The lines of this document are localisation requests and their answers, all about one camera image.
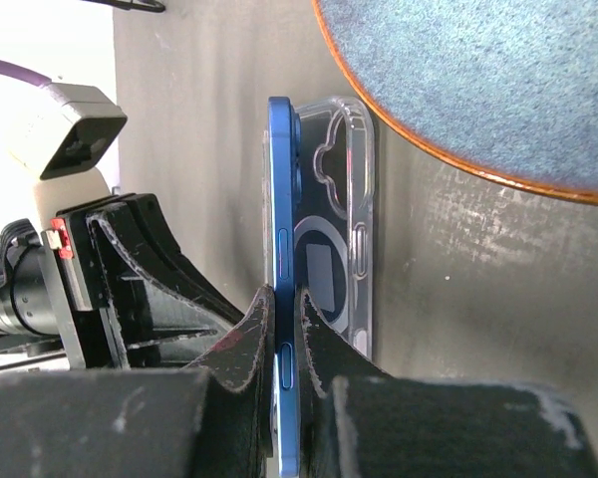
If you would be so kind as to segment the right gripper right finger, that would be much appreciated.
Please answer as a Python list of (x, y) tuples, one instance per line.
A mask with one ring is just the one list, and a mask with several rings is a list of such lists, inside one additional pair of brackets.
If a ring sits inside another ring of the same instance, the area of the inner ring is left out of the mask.
[(572, 406), (534, 383), (396, 378), (296, 296), (305, 477), (598, 477)]

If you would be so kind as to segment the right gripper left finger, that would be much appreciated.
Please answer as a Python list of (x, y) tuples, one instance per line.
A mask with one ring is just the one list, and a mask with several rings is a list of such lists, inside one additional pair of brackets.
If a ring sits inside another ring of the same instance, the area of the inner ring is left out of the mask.
[(261, 477), (274, 297), (182, 368), (0, 373), (0, 477)]

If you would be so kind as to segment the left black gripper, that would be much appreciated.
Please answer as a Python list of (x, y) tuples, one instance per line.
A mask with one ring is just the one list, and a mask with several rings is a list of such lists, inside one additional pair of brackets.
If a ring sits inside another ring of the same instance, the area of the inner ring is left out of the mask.
[(153, 194), (55, 207), (0, 236), (0, 338), (72, 368), (180, 367), (243, 317), (188, 260)]

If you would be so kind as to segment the clear phone case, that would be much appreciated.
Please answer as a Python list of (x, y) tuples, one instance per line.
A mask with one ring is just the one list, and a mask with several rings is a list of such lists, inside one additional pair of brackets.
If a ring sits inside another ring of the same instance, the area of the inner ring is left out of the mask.
[[(301, 122), (301, 194), (294, 227), (296, 286), (308, 288), (326, 323), (369, 358), (373, 347), (373, 122), (365, 105), (352, 97), (334, 96), (293, 108)], [(268, 121), (263, 147), (264, 257), (266, 280), (272, 286)]]

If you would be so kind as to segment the blue phone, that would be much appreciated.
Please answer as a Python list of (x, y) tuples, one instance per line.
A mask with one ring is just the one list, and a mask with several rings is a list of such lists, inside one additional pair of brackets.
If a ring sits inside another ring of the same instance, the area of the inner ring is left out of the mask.
[(274, 292), (274, 403), (279, 475), (300, 475), (300, 386), (295, 345), (295, 212), (301, 122), (287, 97), (268, 99), (270, 239)]

